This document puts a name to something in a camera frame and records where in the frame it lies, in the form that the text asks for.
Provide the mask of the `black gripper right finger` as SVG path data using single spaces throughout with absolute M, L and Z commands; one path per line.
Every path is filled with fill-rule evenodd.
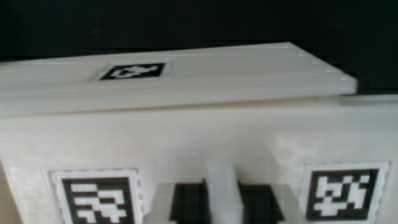
M 291 189 L 282 184 L 237 183 L 241 224 L 305 224 Z

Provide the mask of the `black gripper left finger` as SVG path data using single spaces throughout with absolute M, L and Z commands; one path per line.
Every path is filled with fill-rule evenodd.
M 147 224 L 211 224 L 205 180 L 157 184 Z

